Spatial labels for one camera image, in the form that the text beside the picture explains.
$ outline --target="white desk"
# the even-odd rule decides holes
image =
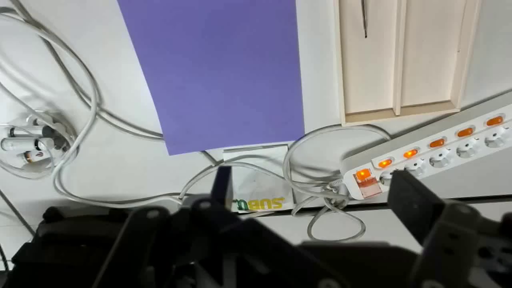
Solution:
[[[329,76],[333,52],[336,52],[329,34],[334,23],[329,12],[333,1],[297,0],[307,130],[336,122],[339,114],[334,94],[337,81]],[[85,58],[99,79],[105,106],[128,119],[158,129],[157,113],[115,0],[25,0],[24,2],[33,15],[59,33]],[[510,15],[512,2],[507,0],[483,2],[465,103],[512,87]],[[33,106],[56,106],[77,127],[81,127],[86,108],[73,95],[41,41],[3,22],[0,22],[0,34],[0,79],[16,87]],[[17,78],[17,82],[9,81],[5,74]],[[0,122],[21,113],[21,106],[0,95]],[[395,132],[422,119],[425,118],[408,122],[389,121],[382,126]],[[497,164],[510,162],[512,156],[509,153],[507,156],[501,156]],[[168,156],[163,142],[136,138],[97,121],[80,156],[67,167],[64,178],[83,196],[129,198],[181,190],[206,164],[208,161],[198,153]],[[0,188],[33,223],[49,202],[59,199],[49,178],[27,182],[0,172]],[[397,236],[398,233],[385,228],[390,223],[382,220],[387,218],[385,212],[361,214],[369,222],[376,220],[368,223],[369,230],[365,238],[384,234],[382,239],[403,241],[403,233]],[[305,226],[305,220],[304,217],[275,217],[275,225],[285,223],[289,226],[291,238],[299,239],[305,238],[305,230],[301,226],[301,223]],[[25,233],[8,215],[1,215],[0,226],[0,242],[6,244],[8,252],[13,252],[14,246],[25,239]]]

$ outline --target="purple paper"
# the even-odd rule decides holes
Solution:
[[[118,0],[169,153],[304,132],[294,0]]]

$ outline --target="white power strip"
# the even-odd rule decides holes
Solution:
[[[344,185],[363,199],[389,190],[393,169],[417,178],[467,164],[512,145],[512,90],[360,151],[344,161]]]

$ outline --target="black object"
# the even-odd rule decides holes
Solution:
[[[254,218],[227,209],[230,167],[211,194],[182,209],[141,207],[102,214],[45,212],[5,288],[192,286],[510,286],[510,218],[493,222],[462,202],[445,202],[406,170],[395,170],[389,206],[422,254],[385,242],[293,246]]]

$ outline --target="cable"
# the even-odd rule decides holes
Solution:
[[[13,4],[17,7],[17,10],[22,14],[22,17],[25,17],[25,22],[24,22],[24,23],[25,23],[27,26],[30,26],[30,28],[45,41],[46,47],[49,49],[49,52],[51,52],[53,57],[56,58],[57,65],[59,65],[61,70],[64,71],[65,78],[70,81],[70,84],[72,84],[72,87],[75,89],[75,92],[77,92],[77,94],[80,95],[80,98],[86,103],[86,106],[91,108],[91,113],[99,114],[99,116],[104,118],[107,122],[110,122],[112,126],[115,126],[115,127],[118,127],[118,129],[121,129],[121,130],[125,130],[125,132],[129,132],[129,134],[134,134],[134,135],[141,135],[141,137],[150,137],[150,138],[161,138],[161,137],[163,137],[161,132],[155,132],[155,130],[141,127],[141,126],[137,126],[137,124],[133,124],[133,122],[129,122],[129,121],[117,116],[115,113],[102,108],[102,106],[99,105],[99,102],[101,102],[101,92],[99,92],[97,81],[94,79],[93,73],[91,73],[89,68],[85,65],[85,62],[80,58],[80,55],[78,55],[72,47],[69,47],[57,34],[54,34],[49,28],[46,28],[41,22],[38,22],[37,18],[33,18],[33,17],[30,15],[30,12],[25,9],[25,6],[24,6],[19,0],[11,0],[11,1],[13,1]],[[8,15],[8,17],[11,17],[11,18],[17,18],[19,22],[24,20],[24,18],[19,17],[19,15],[16,14],[16,10],[11,9],[11,7],[3,9],[1,14],[3,14],[3,15]],[[57,54],[57,50],[54,49],[53,44],[62,47],[65,52],[69,52],[69,54],[80,63],[80,66],[81,66],[81,68],[85,70],[85,73],[88,74],[88,79],[91,81],[91,86],[94,87],[94,95],[96,95],[96,98],[91,97],[91,95],[88,95],[88,94],[85,92],[85,89],[80,86],[80,82],[72,76],[70,70],[65,66],[64,60],[61,58],[61,55]],[[22,106],[25,106],[30,113],[33,113],[33,114],[37,114],[37,116],[40,116],[40,118],[45,119],[45,116],[43,116],[41,113],[35,111],[30,105],[27,105],[27,103],[22,102],[19,97],[16,97],[14,92],[11,92],[5,84],[1,84],[0,87],[1,87],[13,100],[16,100],[16,102],[21,103]],[[115,124],[113,121],[107,119],[105,116],[102,116],[102,113],[97,113],[97,110],[101,110],[101,108],[102,108],[107,114],[110,114],[110,116],[113,116],[115,119],[118,119],[120,122],[123,122],[123,124],[126,124],[126,126],[131,126],[133,129],[137,129],[139,134],[137,134],[137,132],[133,132],[133,130],[129,130],[129,129],[125,129],[123,126]],[[93,126],[93,121],[94,121],[94,119],[93,119],[93,116],[91,116],[91,118],[89,118],[89,124],[86,124],[86,127],[83,129],[83,134],[88,134],[88,130],[89,130],[91,126]],[[216,158],[214,158],[211,153],[208,153],[206,150],[201,150],[201,153],[205,154],[205,158],[206,158],[211,164],[216,164],[216,162],[217,162]],[[56,166],[56,177],[61,177],[61,169],[62,169],[61,166]],[[54,185],[61,185],[61,188],[56,188],[56,190],[61,190],[61,191],[64,190],[64,191],[65,191],[65,186],[62,185],[62,180],[54,180]]]
[[[35,230],[30,226],[30,223],[25,220],[25,217],[16,209],[16,206],[11,202],[11,199],[0,190],[1,199],[9,206],[9,209],[16,214],[19,222],[27,228],[27,231],[33,236]]]
[[[128,225],[131,223],[133,215],[134,215],[137,210],[139,210],[139,209],[131,210],[129,215],[128,215],[128,218],[125,220],[125,223],[123,223],[121,230],[118,231],[118,234],[117,234],[117,238],[115,238],[115,241],[113,241],[113,244],[112,244],[107,257],[102,260],[102,265],[101,265],[101,268],[99,268],[99,271],[97,271],[97,274],[96,274],[96,278],[94,278],[93,288],[97,288],[97,286],[101,284],[101,279],[102,279],[104,273],[107,271],[109,263],[110,263],[113,254],[117,252],[117,249],[118,249],[118,246],[120,246],[120,242],[121,242],[121,239],[123,239],[123,236],[125,236],[125,233],[126,233],[126,230],[128,230]]]
[[[5,266],[5,271],[11,271],[9,270],[9,263],[8,263],[8,260],[6,260],[6,255],[5,255],[5,252],[3,252],[3,247],[1,247],[1,244],[0,244],[0,255],[1,255],[1,262],[3,262],[3,266]]]
[[[61,178],[62,169],[69,162],[69,159],[73,156],[73,153],[78,150],[80,143],[85,140],[85,137],[88,135],[88,132],[91,130],[91,127],[96,121],[97,103],[101,102],[101,90],[99,90],[97,81],[94,79],[94,76],[89,71],[89,68],[86,66],[86,63],[59,36],[53,34],[48,30],[41,30],[35,25],[30,25],[29,22],[22,22],[19,17],[16,17],[13,14],[0,12],[0,15],[1,15],[1,18],[8,18],[14,23],[19,23],[21,26],[29,28],[30,31],[37,33],[38,36],[48,39],[49,42],[53,42],[53,44],[62,47],[65,52],[69,52],[69,55],[72,55],[78,62],[78,65],[83,68],[83,71],[88,76],[89,84],[93,87],[91,110],[89,110],[88,121],[86,121],[85,127],[78,132],[78,135],[73,140],[73,143],[70,145],[70,148],[67,150],[67,154],[56,164],[56,167],[53,170],[53,185],[54,185],[56,191],[59,191],[62,196],[73,199],[73,201],[89,202],[89,204],[96,204],[96,206],[110,206],[110,207],[133,207],[133,206],[141,206],[141,204],[150,204],[150,202],[155,202],[160,199],[171,199],[171,201],[181,204],[181,201],[169,196],[169,193],[161,193],[161,194],[145,196],[145,198],[134,198],[134,199],[105,201],[105,199],[93,199],[93,198],[78,196],[64,186],[62,178]],[[40,113],[37,113],[33,108],[30,108],[21,98],[17,98],[17,95],[9,92],[3,84],[0,84],[0,87],[3,87],[11,98],[14,98],[21,105],[24,105],[27,110],[30,110],[32,113],[40,116]]]
[[[342,212],[342,214],[352,217],[353,220],[357,220],[358,225],[360,225],[358,231],[355,231],[355,233],[350,234],[350,236],[337,238],[337,239],[317,238],[317,236],[313,234],[313,225],[315,225],[317,220],[318,220],[323,214],[326,214],[328,210]],[[366,231],[366,223],[365,223],[365,220],[361,220],[360,217],[357,217],[357,215],[353,215],[353,214],[350,214],[350,212],[347,212],[347,210],[342,210],[342,209],[337,209],[337,207],[336,207],[336,209],[331,209],[331,207],[328,207],[328,206],[323,206],[323,207],[309,220],[309,223],[307,223],[307,236],[309,236],[310,239],[315,239],[315,241],[347,241],[347,239],[353,239],[353,238],[363,234],[365,231]]]
[[[25,178],[25,180],[38,180],[38,178],[45,178],[45,177],[48,177],[51,174],[51,169],[46,169],[45,172],[41,172],[38,175],[33,175],[33,177],[24,175],[21,172],[16,172],[16,170],[22,170],[22,169],[19,169],[16,166],[11,166],[11,164],[8,164],[8,162],[5,162],[1,159],[0,159],[0,169],[3,169],[5,172],[8,172],[8,174],[11,174],[14,177]]]
[[[345,194],[339,196],[336,193],[325,193],[325,191],[313,191],[313,190],[307,190],[304,188],[304,185],[297,185],[296,180],[293,180],[293,175],[291,175],[291,156],[294,154],[294,150],[302,143],[305,142],[307,138],[310,138],[312,135],[318,135],[318,134],[323,134],[323,132],[329,132],[333,129],[344,129],[344,130],[349,130],[349,129],[366,129],[366,130],[373,130],[373,132],[377,132],[379,135],[382,135],[384,138],[390,138],[390,135],[381,129],[376,129],[373,126],[341,126],[341,124],[331,124],[331,126],[323,126],[320,129],[315,129],[315,130],[310,130],[307,132],[305,135],[299,137],[296,142],[293,142],[285,154],[285,159],[283,159],[283,177],[285,180],[288,182],[289,186],[294,188],[294,191],[301,191],[301,193],[305,193],[305,194],[313,194],[313,196],[326,196],[326,198],[333,198],[333,199],[344,199]]]
[[[288,151],[286,151],[286,154],[285,154],[285,159],[283,159],[283,177],[285,177],[285,180],[288,182],[288,185],[289,185],[294,191],[309,194],[309,196],[304,198],[302,201],[296,202],[296,206],[293,207],[291,214],[299,212],[299,209],[302,209],[305,202],[309,202],[309,201],[312,201],[312,199],[315,199],[315,198],[323,198],[323,202],[325,202],[325,206],[323,206],[323,207],[310,218],[310,222],[307,223],[307,236],[309,236],[310,239],[317,239],[317,241],[347,241],[347,239],[357,238],[357,236],[360,236],[360,234],[363,234],[363,233],[366,231],[366,223],[365,223],[360,217],[342,210],[342,207],[344,207],[345,204],[349,204],[350,196],[349,196],[347,193],[339,194],[339,191],[341,191],[341,190],[339,190],[339,188],[341,188],[341,183],[339,183],[339,188],[333,186],[333,183],[336,183],[336,180],[341,180],[341,174],[339,174],[337,177],[331,177],[329,182],[323,182],[323,186],[321,186],[323,191],[309,190],[309,188],[305,188],[305,186],[307,186],[305,182],[296,182],[296,180],[293,180],[293,175],[291,175],[291,174],[293,174],[293,170],[291,170],[291,167],[293,167],[291,156],[294,154],[294,150],[296,150],[301,143],[304,143],[307,138],[310,138],[310,137],[313,137],[313,135],[318,135],[318,134],[323,134],[323,132],[331,132],[331,130],[336,130],[336,129],[344,129],[344,130],[347,130],[347,129],[360,129],[360,130],[368,129],[368,130],[373,130],[373,132],[382,135],[385,140],[392,137],[385,129],[382,129],[382,127],[379,127],[379,126],[373,126],[373,124],[366,124],[366,126],[347,126],[347,127],[345,127],[345,126],[341,126],[341,124],[331,124],[331,126],[323,126],[323,127],[320,127],[320,129],[310,130],[309,134],[302,135],[301,138],[297,138],[296,142],[293,142],[293,143],[289,145],[289,148],[288,148]],[[357,220],[358,225],[360,225],[358,231],[353,233],[353,234],[350,234],[350,236],[337,238],[337,239],[323,239],[323,238],[315,236],[315,234],[313,234],[313,225],[315,225],[315,223],[318,222],[318,218],[320,218],[323,214],[326,214],[328,210],[344,212],[344,214],[347,214],[350,218]]]
[[[46,25],[43,25],[41,22],[38,22],[35,17],[32,17],[32,14],[29,12],[29,9],[19,1],[19,0],[11,0],[11,2],[14,4],[14,7],[19,10],[19,14],[24,17],[25,22],[49,31],[49,28],[46,28]],[[88,92],[83,89],[83,86],[77,81],[77,78],[70,73],[70,70],[67,68],[67,65],[64,63],[62,57],[59,55],[59,52],[54,49],[53,41],[43,38],[49,54],[54,57],[56,63],[59,65],[59,68],[62,70],[64,76],[69,79],[70,86],[75,89],[77,95],[80,97],[81,103],[85,103],[88,108],[91,108],[91,97],[88,95]],[[139,124],[134,124],[118,114],[115,114],[113,111],[107,110],[105,106],[99,106],[99,116],[107,121],[109,124],[112,124],[117,129],[121,129],[125,132],[139,135],[139,137],[147,137],[147,138],[161,138],[163,134],[158,130],[152,130],[147,127],[142,127]]]

